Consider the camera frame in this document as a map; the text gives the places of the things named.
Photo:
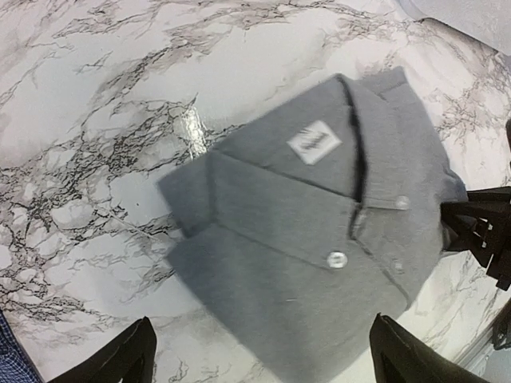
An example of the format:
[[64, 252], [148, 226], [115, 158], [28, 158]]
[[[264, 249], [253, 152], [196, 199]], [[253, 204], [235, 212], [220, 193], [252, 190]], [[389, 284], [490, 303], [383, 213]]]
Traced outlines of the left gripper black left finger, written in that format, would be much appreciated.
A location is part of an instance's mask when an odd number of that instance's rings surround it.
[[148, 383], [153, 380], [156, 333], [149, 318], [136, 320], [94, 355], [53, 383]]

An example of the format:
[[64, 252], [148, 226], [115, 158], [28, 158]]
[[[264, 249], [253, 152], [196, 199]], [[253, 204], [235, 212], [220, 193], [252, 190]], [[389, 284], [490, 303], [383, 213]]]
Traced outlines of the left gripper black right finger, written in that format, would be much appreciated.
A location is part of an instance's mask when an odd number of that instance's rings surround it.
[[387, 315], [376, 315], [369, 339], [378, 383], [485, 383], [434, 352]]

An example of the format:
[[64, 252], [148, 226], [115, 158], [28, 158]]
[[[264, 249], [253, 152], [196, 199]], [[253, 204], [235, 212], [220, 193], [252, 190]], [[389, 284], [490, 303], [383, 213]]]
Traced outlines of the grey long sleeve shirt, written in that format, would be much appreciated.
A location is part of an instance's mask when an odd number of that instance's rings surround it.
[[331, 381], [406, 311], [448, 244], [440, 206], [467, 198], [399, 67], [334, 75], [159, 186], [172, 268], [283, 382]]

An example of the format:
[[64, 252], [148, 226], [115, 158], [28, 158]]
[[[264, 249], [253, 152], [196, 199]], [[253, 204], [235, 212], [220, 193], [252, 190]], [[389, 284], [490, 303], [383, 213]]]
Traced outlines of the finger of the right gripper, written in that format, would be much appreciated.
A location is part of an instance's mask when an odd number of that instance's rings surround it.
[[468, 192], [465, 202], [441, 204], [442, 222], [455, 233], [449, 251], [470, 251], [497, 288], [510, 288], [510, 188]]

